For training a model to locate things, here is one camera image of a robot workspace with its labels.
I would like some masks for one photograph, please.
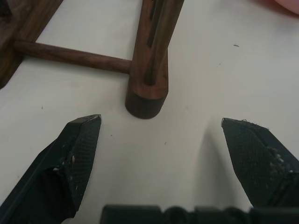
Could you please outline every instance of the wooden rod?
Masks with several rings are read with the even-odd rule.
[[[7,0],[0,0],[0,17],[7,18],[11,16],[12,13],[9,8]]]
[[[151,12],[150,12],[150,15],[149,15],[150,20],[153,19],[154,12],[155,12],[155,9],[156,9],[156,4],[157,4],[157,0],[153,0],[153,6],[151,8]]]
[[[151,49],[149,63],[144,73],[144,81],[147,85],[154,85],[156,83],[183,3],[184,0],[165,0]]]
[[[159,23],[162,7],[163,7],[163,4],[164,4],[164,0],[156,0],[156,1],[157,1],[157,3],[156,3],[155,11],[153,13],[151,29],[150,29],[149,38],[148,38],[148,45],[150,47],[153,44],[153,41],[154,41],[154,38],[155,38],[157,25]]]
[[[14,48],[18,52],[33,57],[57,62],[82,65],[107,71],[115,71],[128,74],[130,72],[131,67],[130,60],[108,57],[104,55],[97,55],[61,47],[55,47],[41,43],[15,41]]]

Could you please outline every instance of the white surface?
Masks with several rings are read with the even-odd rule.
[[[299,21],[259,2],[185,1],[169,48],[169,95],[151,120],[126,111],[126,75],[26,58],[0,90],[0,203],[67,122],[98,113],[92,175],[66,222],[96,224],[106,203],[247,209],[221,118],[269,127],[299,157]],[[38,41],[131,59],[140,7],[64,0]]]

